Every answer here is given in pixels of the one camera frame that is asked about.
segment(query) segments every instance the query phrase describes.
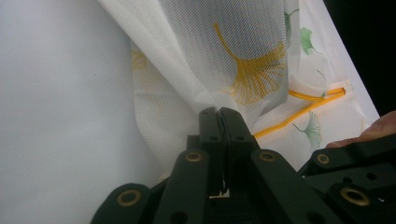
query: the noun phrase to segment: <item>yellow rope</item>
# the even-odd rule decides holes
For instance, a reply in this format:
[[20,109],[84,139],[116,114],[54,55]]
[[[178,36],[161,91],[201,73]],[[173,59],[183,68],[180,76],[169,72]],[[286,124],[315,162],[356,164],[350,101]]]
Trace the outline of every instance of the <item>yellow rope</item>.
[[277,125],[271,126],[269,128],[266,128],[264,130],[261,130],[257,133],[254,134],[255,138],[259,138],[262,137],[268,133],[271,133],[273,131],[276,131],[278,129],[284,128],[286,125],[288,125],[290,122],[292,122],[294,119],[297,119],[298,117],[300,117],[302,114],[308,112],[309,110],[312,110],[318,106],[321,105],[325,105],[333,100],[336,100],[342,96],[344,96],[346,94],[346,91],[344,90],[344,88],[338,88],[338,89],[334,89],[334,90],[330,90],[326,92],[326,95],[332,95],[329,98],[324,98],[324,97],[316,97],[316,96],[309,96],[309,95],[305,95],[296,91],[289,91],[289,94],[301,99],[305,99],[305,100],[309,100],[309,101],[314,101],[315,103],[308,105],[306,107],[304,107],[303,109],[301,109],[300,111],[298,111],[297,113],[291,115],[290,117],[288,117],[287,119],[283,120],[282,122],[278,123]]

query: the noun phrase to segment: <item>white mesh fabric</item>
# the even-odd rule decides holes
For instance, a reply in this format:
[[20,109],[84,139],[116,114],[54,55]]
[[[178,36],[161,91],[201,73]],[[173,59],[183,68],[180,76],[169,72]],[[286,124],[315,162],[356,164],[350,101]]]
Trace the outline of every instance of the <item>white mesh fabric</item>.
[[294,58],[283,1],[99,2],[132,39],[136,120],[166,171],[202,109],[236,109],[252,128],[286,101],[299,48]]

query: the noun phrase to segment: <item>black plastic part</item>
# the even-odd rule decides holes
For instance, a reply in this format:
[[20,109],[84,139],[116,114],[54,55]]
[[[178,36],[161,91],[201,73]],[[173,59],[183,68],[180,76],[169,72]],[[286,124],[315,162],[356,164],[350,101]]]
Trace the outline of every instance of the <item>black plastic part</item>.
[[342,223],[280,154],[268,149],[256,150],[251,159],[251,172],[276,223],[315,223],[312,219]]
[[149,201],[150,190],[138,184],[114,189],[96,211],[92,224],[139,224]]
[[154,224],[206,223],[208,167],[209,158],[204,151],[186,150],[180,153],[168,179]]
[[240,113],[229,108],[222,108],[219,113],[229,141],[226,155],[228,167],[225,168],[228,170],[226,183],[231,195],[243,194],[247,189],[250,153],[260,147]]
[[353,184],[334,184],[328,192],[329,204],[345,223],[396,223],[395,206],[386,206],[367,189]]
[[[115,189],[92,224],[393,224],[395,153],[396,134],[318,150],[297,173],[260,149],[238,112],[208,108],[170,177],[152,189]],[[225,190],[229,197],[217,196]],[[356,205],[361,195],[370,203]]]
[[209,195],[218,196],[225,192],[223,184],[224,167],[224,130],[220,125],[214,107],[205,109],[199,114],[199,145],[188,144],[190,148],[201,149],[209,154]]
[[311,175],[305,179],[311,188],[327,193],[334,183],[353,183],[385,197],[396,186],[396,170],[389,163],[352,168],[323,175]]
[[[327,157],[326,161],[322,161],[321,157]],[[380,161],[394,162],[394,158],[396,158],[396,133],[370,142],[356,142],[345,147],[316,150],[299,174],[320,175],[376,164]]]

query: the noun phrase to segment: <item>black background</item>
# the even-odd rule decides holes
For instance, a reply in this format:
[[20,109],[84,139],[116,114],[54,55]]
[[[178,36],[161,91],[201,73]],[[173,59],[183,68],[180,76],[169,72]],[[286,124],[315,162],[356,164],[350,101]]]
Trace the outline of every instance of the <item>black background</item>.
[[396,8],[378,0],[323,2],[378,114],[396,110]]

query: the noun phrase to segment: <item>human hand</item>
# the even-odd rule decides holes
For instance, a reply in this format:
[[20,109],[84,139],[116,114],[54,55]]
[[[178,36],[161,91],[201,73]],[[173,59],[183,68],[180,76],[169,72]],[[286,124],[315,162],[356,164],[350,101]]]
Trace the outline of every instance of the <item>human hand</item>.
[[359,137],[329,143],[326,147],[344,147],[354,142],[365,142],[396,133],[396,110],[376,120]]

